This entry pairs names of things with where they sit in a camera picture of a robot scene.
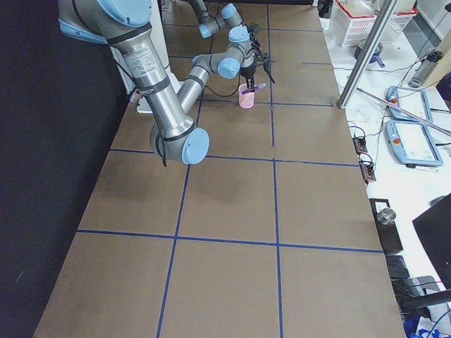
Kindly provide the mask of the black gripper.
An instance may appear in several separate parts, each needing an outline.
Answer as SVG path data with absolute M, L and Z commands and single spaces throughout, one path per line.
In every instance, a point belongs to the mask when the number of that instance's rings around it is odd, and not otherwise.
M 243 61 L 240 68 L 240 75 L 246 79 L 247 91 L 254 91 L 254 75 L 257 69 L 257 62 L 255 61 L 254 53 L 252 52 Z

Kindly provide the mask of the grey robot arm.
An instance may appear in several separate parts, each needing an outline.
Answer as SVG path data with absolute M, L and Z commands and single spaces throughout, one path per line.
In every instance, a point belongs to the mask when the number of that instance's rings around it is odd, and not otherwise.
M 210 14 L 201 0 L 189 0 L 199 23 L 199 33 L 204 38 L 210 38 L 225 28 L 244 25 L 244 20 L 234 4 L 225 5 L 217 16 Z
M 233 4 L 217 17 L 203 1 L 191 1 L 204 38 L 228 28 L 228 48 L 223 53 L 196 56 L 192 69 L 175 90 L 151 39 L 151 1 L 59 1 L 58 21 L 62 33 L 73 39 L 106 44 L 120 51 L 138 92 L 155 118 L 149 143 L 163 162 L 200 163 L 209 150 L 209 135 L 197 127 L 189 111 L 213 74 L 235 78 L 241 71 L 254 75 L 254 52 L 244 20 Z

